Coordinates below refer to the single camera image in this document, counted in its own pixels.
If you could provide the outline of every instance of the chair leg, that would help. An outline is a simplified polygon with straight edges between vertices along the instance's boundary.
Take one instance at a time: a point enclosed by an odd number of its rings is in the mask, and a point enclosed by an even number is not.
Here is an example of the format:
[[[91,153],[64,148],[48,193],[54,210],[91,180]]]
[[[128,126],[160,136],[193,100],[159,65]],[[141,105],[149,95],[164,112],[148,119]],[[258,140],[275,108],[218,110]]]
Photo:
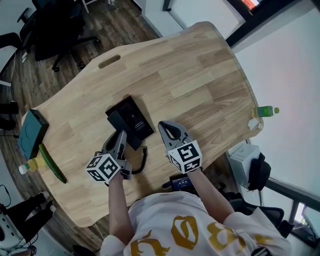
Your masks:
[[[83,3],[83,6],[84,6],[84,9],[85,9],[86,13],[88,14],[88,13],[89,13],[89,10],[88,10],[86,1],[85,1],[85,0],[82,0],[82,3]]]
[[[79,44],[82,44],[82,43],[85,43],[85,42],[88,42],[88,41],[92,41],[92,40],[95,40],[97,43],[101,43],[101,40],[98,37],[90,36],[90,37],[87,37],[87,38],[78,39],[77,41],[75,41],[75,43],[73,45],[76,46],[76,45],[79,45]]]
[[[61,61],[61,59],[65,56],[65,54],[66,54],[65,52],[62,52],[62,53],[60,53],[60,54],[58,55],[58,57],[56,58],[53,66],[52,66],[52,70],[53,70],[54,72],[58,72],[58,71],[60,70],[60,69],[57,67],[57,65],[58,65],[58,63]]]
[[[74,62],[76,63],[76,65],[78,66],[79,69],[83,70],[85,68],[85,64],[82,62],[81,58],[79,57],[78,53],[74,50],[74,49],[70,49],[70,54],[74,60]]]

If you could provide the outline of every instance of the green cucumber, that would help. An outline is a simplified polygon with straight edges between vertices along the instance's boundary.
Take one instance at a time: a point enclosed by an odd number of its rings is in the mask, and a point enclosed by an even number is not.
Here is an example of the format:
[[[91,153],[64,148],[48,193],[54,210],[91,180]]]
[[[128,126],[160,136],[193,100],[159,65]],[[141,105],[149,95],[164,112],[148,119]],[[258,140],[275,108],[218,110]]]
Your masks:
[[[60,170],[60,168],[57,166],[57,164],[55,163],[55,161],[52,159],[52,157],[50,156],[49,152],[47,151],[45,145],[40,144],[39,145],[39,151],[44,159],[44,161],[46,162],[46,164],[49,166],[49,168],[51,169],[51,171],[54,173],[54,175],[64,184],[66,184],[67,178],[64,176],[64,174],[62,173],[62,171]]]

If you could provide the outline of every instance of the chair wheel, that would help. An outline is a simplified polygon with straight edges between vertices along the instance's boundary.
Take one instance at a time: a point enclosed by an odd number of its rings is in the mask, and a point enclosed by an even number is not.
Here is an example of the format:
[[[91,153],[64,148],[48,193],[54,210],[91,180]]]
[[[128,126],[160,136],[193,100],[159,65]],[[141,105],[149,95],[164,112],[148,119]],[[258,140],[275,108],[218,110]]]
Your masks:
[[[79,69],[83,70],[86,67],[86,65],[81,63],[81,64],[78,65],[78,67],[79,67]]]

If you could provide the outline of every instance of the green tea bottle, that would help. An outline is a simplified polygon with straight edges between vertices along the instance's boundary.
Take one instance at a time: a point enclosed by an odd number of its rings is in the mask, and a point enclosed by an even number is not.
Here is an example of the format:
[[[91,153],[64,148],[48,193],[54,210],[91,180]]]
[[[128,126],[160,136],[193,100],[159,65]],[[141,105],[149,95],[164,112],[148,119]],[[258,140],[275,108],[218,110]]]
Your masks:
[[[274,113],[279,113],[279,108],[272,106],[259,106],[259,107],[253,107],[251,108],[251,115],[253,118],[266,118],[266,117],[272,117]]]

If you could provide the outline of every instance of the wooden table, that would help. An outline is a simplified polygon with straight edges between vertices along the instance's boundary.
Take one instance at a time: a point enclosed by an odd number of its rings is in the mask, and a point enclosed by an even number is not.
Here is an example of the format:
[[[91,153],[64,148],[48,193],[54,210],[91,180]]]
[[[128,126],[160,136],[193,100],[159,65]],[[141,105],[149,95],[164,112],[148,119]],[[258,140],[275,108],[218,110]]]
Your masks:
[[[202,151],[204,168],[260,131],[247,126],[251,108],[258,106],[247,78],[209,22],[100,55],[36,107],[50,124],[43,143],[68,183],[61,183],[50,170],[40,170],[41,176],[79,227],[91,226],[109,212],[108,188],[94,182],[85,167],[115,131],[106,109],[127,95],[156,131],[144,142],[148,158],[143,172],[123,182],[128,205],[156,192],[178,172],[165,158],[159,121],[178,122],[189,130]],[[134,168],[140,165],[140,150],[134,152],[127,146],[125,156]]]

